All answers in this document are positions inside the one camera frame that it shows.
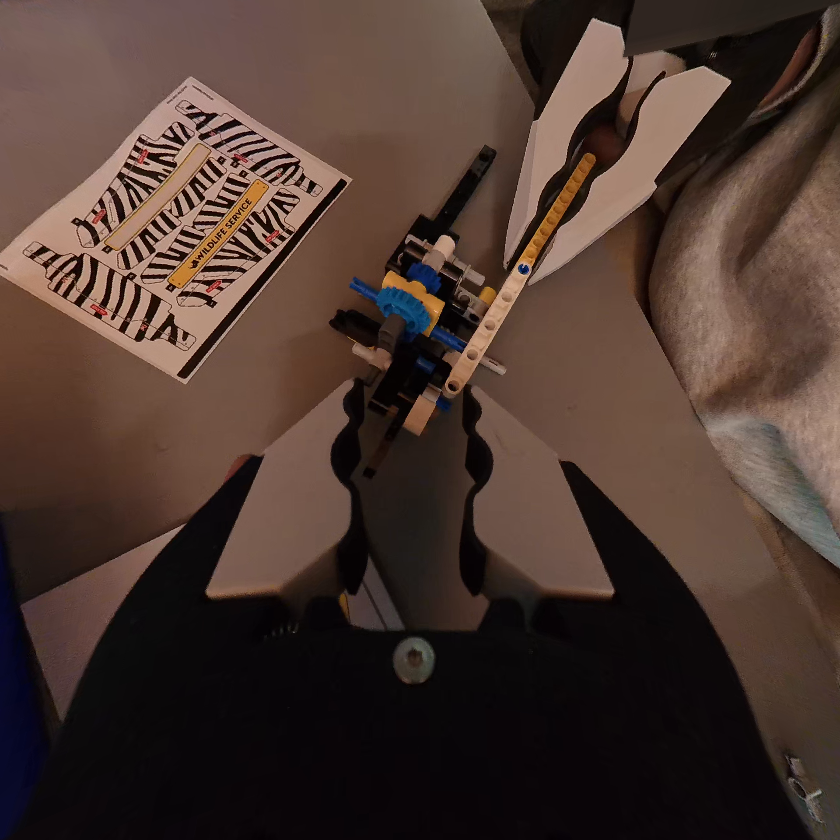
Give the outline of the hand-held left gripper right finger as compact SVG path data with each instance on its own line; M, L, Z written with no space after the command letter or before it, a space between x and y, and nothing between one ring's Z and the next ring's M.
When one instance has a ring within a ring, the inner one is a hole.
M472 482L458 546L467 590L519 603L611 599L557 453L478 387L465 390L462 419Z

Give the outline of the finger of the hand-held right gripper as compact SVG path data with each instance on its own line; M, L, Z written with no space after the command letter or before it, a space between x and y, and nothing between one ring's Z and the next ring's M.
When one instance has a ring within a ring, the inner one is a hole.
M705 66L653 85L639 104L636 130L623 156L586 179L590 189L581 209L572 218L563 216L528 283L564 266L642 206L655 192L656 177L729 85L729 79Z
M539 216L541 195L550 180L572 162L598 110L616 115L617 104L627 87L632 60L624 55L623 31L617 25L594 18L585 29L566 68L554 85L528 135L518 187L508 222L505 267L514 266L521 243Z

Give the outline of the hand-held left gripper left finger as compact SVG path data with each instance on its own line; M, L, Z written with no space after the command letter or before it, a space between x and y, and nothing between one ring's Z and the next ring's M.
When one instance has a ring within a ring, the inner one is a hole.
M369 559L354 483L363 421L364 385L352 379L266 449L207 585L210 599L306 605L358 592Z

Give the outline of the yellow lego beam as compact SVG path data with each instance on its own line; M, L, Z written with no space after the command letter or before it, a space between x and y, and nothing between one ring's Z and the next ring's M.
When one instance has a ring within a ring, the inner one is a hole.
M587 152L583 154L569 180L562 190L560 190L560 193L553 201L522 251L516 267L517 273L525 276L534 270L543 252L548 247L551 237L558 230L560 223L564 220L564 216L569 211L573 200L581 191L583 184L586 182L595 164L596 157L593 153Z

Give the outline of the white lego beam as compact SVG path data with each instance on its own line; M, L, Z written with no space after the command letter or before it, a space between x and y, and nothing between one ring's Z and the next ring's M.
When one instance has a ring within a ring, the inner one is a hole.
M443 388L443 396L446 399L453 400L457 394L461 393L476 372L477 367L480 366L491 342L497 336L501 324L504 323L522 289L526 286L535 259L535 253L527 253L524 258L515 264L513 270L505 279L478 328L452 368Z

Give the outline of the lego vehicle assembly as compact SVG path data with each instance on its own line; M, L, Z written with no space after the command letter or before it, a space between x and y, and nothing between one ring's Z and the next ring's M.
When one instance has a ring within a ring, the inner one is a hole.
M340 309L330 320L368 366L368 410L390 419L364 467L366 478L375 476L399 433L418 436L449 410L446 381L496 297L484 276L456 255L454 229L496 157L484 145L437 214L416 218L378 286L351 281L351 290L375 305L377 318Z

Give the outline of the lego instruction booklet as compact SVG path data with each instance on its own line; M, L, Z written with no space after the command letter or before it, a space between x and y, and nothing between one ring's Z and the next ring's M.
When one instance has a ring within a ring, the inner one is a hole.
M114 614L151 562L182 527L121 554L23 605L49 696L63 722L98 642ZM367 631L403 631L405 624L373 559L355 594L344 591L339 607L346 622Z

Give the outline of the person's right hand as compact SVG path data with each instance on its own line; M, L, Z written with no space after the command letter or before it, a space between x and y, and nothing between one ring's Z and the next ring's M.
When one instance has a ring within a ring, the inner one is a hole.
M626 141L614 123L596 126L583 140L581 152L595 157L595 164L602 168L613 166L624 154Z

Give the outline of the zebra striped sticker sheet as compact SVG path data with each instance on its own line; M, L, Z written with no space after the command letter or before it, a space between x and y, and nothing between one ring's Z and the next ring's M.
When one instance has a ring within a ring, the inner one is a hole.
M2 252L2 277L189 382L352 180L194 78Z

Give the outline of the blue storage box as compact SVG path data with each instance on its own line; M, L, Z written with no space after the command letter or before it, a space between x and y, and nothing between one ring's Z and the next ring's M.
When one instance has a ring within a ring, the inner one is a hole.
M1 838L31 801L49 753L32 649L1 535Z

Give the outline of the small grey bracket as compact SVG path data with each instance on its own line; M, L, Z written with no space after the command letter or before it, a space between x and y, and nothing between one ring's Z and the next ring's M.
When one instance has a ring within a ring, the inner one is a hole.
M811 821L825 824L822 788L812 780L800 757L787 752L784 761L786 781L792 793L801 802Z

